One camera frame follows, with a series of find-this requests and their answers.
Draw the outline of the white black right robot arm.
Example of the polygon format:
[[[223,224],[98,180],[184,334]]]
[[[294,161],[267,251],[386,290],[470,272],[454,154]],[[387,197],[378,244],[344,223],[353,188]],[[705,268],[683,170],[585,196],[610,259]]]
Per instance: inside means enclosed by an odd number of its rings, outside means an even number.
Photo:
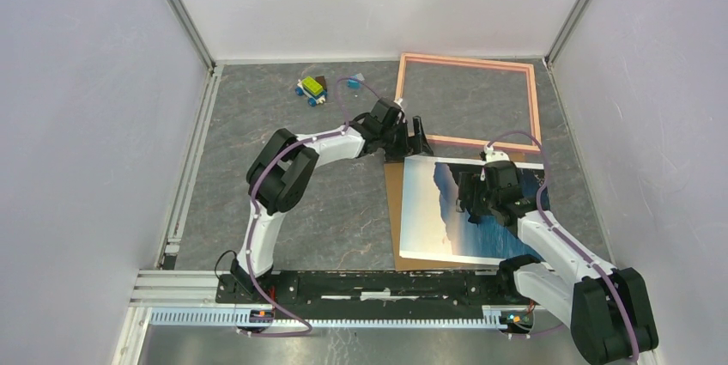
[[[500,262],[497,295],[524,297],[570,331],[590,364],[638,360],[659,336],[643,276],[600,258],[562,227],[550,210],[550,172],[529,181],[508,159],[452,165],[454,207],[478,223],[492,219],[508,237],[534,250]]]

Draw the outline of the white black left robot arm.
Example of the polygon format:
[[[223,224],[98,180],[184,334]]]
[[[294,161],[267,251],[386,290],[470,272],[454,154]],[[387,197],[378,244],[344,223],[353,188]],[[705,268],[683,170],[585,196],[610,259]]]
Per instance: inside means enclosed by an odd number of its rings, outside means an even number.
[[[330,131],[295,134],[281,128],[273,134],[246,174],[251,211],[243,247],[231,265],[241,296],[255,303],[269,294],[266,275],[282,222],[302,199],[314,171],[378,150],[388,162],[433,153],[420,117],[408,119],[398,103],[386,98]]]

